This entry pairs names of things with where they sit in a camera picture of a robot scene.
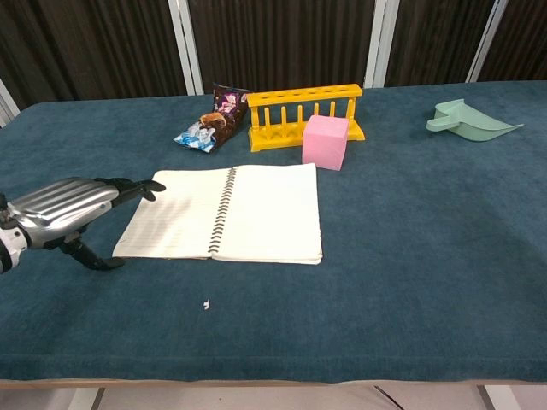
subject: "floor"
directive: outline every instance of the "floor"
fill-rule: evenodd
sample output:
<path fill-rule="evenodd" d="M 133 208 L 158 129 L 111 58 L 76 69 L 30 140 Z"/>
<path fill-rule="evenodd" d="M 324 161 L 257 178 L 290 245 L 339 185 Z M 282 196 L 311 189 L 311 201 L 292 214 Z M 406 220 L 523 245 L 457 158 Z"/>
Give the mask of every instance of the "floor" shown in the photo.
<path fill-rule="evenodd" d="M 492 410 L 475 386 L 384 383 L 404 410 Z M 518 404 L 496 410 L 545 410 L 547 387 L 510 388 Z M 95 406 L 76 403 L 75 389 L 0 390 L 1 410 L 397 410 L 373 386 L 109 388 Z"/>

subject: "notebook page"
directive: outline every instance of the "notebook page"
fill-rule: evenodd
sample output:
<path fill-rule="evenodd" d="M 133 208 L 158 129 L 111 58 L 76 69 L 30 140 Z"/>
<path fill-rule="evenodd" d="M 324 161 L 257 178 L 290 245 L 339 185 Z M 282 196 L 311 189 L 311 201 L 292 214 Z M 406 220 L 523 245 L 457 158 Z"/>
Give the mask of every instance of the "notebook page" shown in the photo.
<path fill-rule="evenodd" d="M 157 172 L 153 179 L 167 189 L 155 192 L 155 202 L 141 200 L 113 256 L 210 257 L 209 240 L 227 172 Z"/>
<path fill-rule="evenodd" d="M 215 259 L 321 261 L 314 164 L 237 167 L 235 181 Z"/>

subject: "yellow test tube rack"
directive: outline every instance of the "yellow test tube rack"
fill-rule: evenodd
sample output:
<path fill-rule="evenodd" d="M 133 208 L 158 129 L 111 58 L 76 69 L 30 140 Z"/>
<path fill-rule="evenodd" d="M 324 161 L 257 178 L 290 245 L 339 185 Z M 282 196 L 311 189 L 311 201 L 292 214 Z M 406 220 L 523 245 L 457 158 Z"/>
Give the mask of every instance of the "yellow test tube rack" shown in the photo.
<path fill-rule="evenodd" d="M 333 100 L 348 98 L 348 108 L 345 118 L 350 120 L 348 140 L 363 141 L 365 133 L 355 121 L 356 99 L 362 96 L 362 89 L 357 84 L 330 85 L 327 87 L 297 88 L 294 90 L 254 92 L 248 94 L 250 108 L 249 142 L 250 151 L 262 149 L 296 147 L 302 145 L 304 127 L 308 123 L 303 120 L 303 106 L 297 106 L 297 122 L 287 122 L 286 106 L 281 106 L 281 123 L 270 124 L 270 105 L 287 103 L 305 103 L 310 101 Z M 264 107 L 264 121 L 260 125 L 259 108 Z M 336 102 L 331 101 L 329 115 L 334 116 Z M 314 114 L 319 113 L 319 103 L 314 104 Z"/>

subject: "black curtain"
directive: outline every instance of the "black curtain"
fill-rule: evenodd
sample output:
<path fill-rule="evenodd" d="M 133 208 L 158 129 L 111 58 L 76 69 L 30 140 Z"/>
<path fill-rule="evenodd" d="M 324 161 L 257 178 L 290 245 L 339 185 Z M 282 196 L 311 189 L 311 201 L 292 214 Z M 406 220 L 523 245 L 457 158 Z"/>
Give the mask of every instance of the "black curtain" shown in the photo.
<path fill-rule="evenodd" d="M 547 79 L 547 2 L 510 0 L 479 81 Z"/>
<path fill-rule="evenodd" d="M 0 0 L 0 78 L 20 108 L 186 94 L 167 0 Z"/>
<path fill-rule="evenodd" d="M 401 0 L 385 85 L 465 82 L 493 0 Z"/>
<path fill-rule="evenodd" d="M 203 87 L 362 85 L 374 0 L 190 0 Z"/>

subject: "spiral binding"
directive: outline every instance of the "spiral binding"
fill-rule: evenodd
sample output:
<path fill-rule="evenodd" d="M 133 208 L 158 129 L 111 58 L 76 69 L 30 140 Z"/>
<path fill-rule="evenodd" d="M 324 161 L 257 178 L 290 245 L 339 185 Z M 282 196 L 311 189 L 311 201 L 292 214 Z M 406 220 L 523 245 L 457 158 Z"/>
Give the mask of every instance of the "spiral binding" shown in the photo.
<path fill-rule="evenodd" d="M 230 208 L 236 171 L 236 168 L 231 168 L 226 176 L 226 183 L 224 184 L 224 188 L 222 188 L 221 203 L 216 210 L 215 223 L 213 224 L 213 231 L 211 232 L 209 252 L 218 252 L 219 247 L 221 246 L 222 233 L 224 232 L 226 216 L 228 215 L 228 209 Z"/>

